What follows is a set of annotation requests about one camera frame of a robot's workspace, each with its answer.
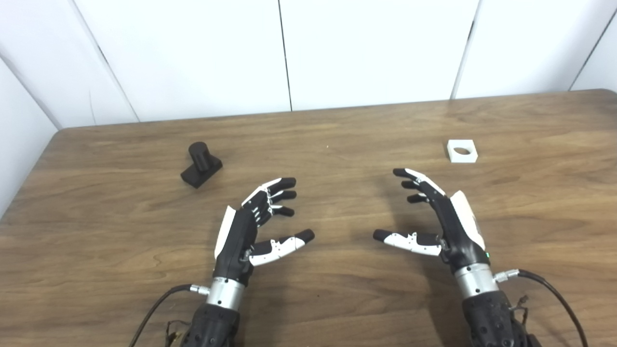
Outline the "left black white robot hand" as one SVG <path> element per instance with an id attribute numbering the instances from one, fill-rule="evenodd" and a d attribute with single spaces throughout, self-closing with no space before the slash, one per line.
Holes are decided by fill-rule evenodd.
<path id="1" fill-rule="evenodd" d="M 295 186 L 293 177 L 276 178 L 258 186 L 238 209 L 227 207 L 215 246 L 214 278 L 248 286 L 255 267 L 282 259 L 315 239 L 315 233 L 307 229 L 279 239 L 256 241 L 259 229 L 273 216 L 295 215 L 293 209 L 278 204 L 296 198 Z"/>

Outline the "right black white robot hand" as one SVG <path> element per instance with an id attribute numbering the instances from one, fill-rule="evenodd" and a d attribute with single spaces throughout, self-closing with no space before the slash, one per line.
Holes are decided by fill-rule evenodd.
<path id="1" fill-rule="evenodd" d="M 462 191 L 449 196 L 426 175 L 409 168 L 395 168 L 393 174 L 405 178 L 403 188 L 417 191 L 408 196 L 409 203 L 430 205 L 442 232 L 438 235 L 377 229 L 373 239 L 416 254 L 438 256 L 453 273 L 474 264 L 491 264 L 475 215 Z"/>

